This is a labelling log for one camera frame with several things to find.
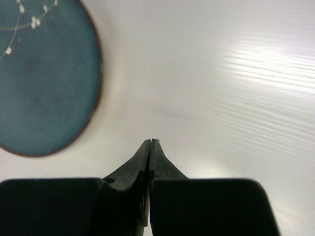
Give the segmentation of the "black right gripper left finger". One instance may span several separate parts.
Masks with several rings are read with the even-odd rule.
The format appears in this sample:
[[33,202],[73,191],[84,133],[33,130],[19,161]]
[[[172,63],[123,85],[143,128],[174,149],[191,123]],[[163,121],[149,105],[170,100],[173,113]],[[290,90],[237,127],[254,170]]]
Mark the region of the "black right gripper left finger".
[[105,178],[9,179],[0,184],[3,236],[141,236],[148,224],[150,140]]

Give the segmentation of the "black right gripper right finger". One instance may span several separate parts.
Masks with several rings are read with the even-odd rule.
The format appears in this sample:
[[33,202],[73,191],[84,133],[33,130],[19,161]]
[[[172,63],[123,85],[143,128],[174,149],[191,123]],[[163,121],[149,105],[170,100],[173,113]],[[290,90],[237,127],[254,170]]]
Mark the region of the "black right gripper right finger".
[[155,236],[278,236],[268,196],[249,178],[190,179],[150,146],[150,223]]

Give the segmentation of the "teal round plate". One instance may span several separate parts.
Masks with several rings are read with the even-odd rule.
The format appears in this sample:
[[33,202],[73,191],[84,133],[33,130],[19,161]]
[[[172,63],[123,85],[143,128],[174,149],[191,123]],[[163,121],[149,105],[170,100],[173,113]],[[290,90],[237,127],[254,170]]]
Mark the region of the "teal round plate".
[[1,1],[0,147],[26,157],[68,147],[96,111],[102,71],[82,1]]

